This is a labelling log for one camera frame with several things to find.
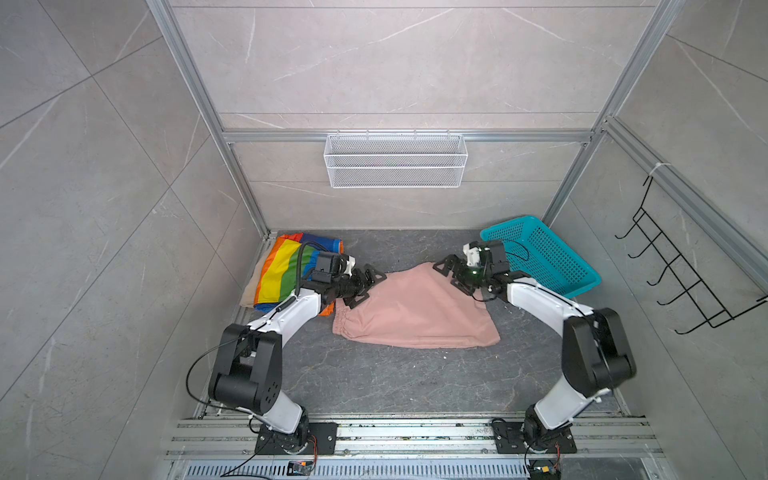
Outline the pink shorts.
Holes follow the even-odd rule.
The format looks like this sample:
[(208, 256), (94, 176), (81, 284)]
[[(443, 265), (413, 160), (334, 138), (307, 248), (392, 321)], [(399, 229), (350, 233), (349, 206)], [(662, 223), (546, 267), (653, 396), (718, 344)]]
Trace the pink shorts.
[(332, 331), (348, 340), (411, 349), (488, 347), (500, 335), (484, 303), (422, 263), (392, 272), (351, 308), (336, 303)]

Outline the teal plastic basket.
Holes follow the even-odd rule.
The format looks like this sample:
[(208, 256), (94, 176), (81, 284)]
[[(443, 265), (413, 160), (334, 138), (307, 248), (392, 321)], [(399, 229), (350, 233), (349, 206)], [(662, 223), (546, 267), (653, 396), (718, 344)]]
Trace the teal plastic basket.
[(524, 216), (480, 232), (483, 241), (499, 240), (510, 269), (522, 271), (569, 299), (601, 283), (600, 275), (541, 220)]

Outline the rainbow striped shorts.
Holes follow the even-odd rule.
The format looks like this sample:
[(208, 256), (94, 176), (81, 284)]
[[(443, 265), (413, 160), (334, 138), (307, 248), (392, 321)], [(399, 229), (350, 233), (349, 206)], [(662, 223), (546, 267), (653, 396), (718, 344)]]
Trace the rainbow striped shorts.
[(278, 237), (262, 262), (263, 270), (257, 290), (255, 310), (266, 313), (295, 292), (297, 260), (301, 256), (301, 274), (315, 266), (318, 253), (327, 250), (344, 252), (341, 239), (320, 237), (309, 233), (285, 234)]

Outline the beige shorts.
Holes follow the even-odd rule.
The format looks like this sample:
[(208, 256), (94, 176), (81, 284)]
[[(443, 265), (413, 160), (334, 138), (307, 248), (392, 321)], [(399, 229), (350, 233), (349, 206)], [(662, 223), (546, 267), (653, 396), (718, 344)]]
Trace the beige shorts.
[(241, 300), (240, 300), (241, 307), (253, 308), (256, 305), (257, 290), (261, 281), (262, 270), (263, 270), (262, 264), (257, 264), (254, 267), (253, 274), (249, 279), (247, 285), (245, 286), (241, 296)]

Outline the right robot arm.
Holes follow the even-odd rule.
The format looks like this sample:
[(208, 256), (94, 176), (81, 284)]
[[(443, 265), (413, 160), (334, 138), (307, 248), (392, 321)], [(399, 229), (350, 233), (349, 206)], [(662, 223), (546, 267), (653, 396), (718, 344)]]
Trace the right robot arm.
[(503, 272), (488, 260), (469, 265), (456, 255), (433, 264), (468, 296), (483, 290), (521, 308), (561, 338), (561, 377), (525, 414), (521, 434), (536, 453), (554, 448), (573, 420), (625, 381), (635, 377), (636, 362), (620, 315), (593, 309), (538, 283), (522, 271)]

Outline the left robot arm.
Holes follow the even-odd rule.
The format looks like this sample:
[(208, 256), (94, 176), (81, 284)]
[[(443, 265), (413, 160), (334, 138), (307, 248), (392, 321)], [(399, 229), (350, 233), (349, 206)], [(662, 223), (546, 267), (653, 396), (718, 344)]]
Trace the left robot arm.
[(283, 347), (335, 301), (353, 309), (386, 279), (370, 264), (335, 273), (312, 270), (300, 280), (298, 291), (263, 317), (247, 325), (228, 326), (211, 371), (209, 398), (256, 417), (277, 434), (304, 438), (306, 410), (282, 390)]

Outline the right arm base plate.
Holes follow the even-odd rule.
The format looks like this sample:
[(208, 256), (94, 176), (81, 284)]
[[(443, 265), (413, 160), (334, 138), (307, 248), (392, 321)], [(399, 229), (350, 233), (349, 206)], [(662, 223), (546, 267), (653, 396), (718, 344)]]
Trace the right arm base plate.
[(571, 432), (571, 424), (548, 430), (536, 421), (506, 421), (494, 418), (490, 421), (492, 437), (500, 454), (575, 454), (577, 447)]

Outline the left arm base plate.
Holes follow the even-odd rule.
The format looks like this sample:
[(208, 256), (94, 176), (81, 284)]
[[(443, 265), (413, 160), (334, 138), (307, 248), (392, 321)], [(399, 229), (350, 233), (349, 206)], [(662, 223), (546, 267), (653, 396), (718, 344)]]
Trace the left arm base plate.
[(333, 422), (300, 424), (293, 434), (275, 433), (262, 426), (258, 433), (257, 455), (332, 455), (337, 442), (338, 424)]

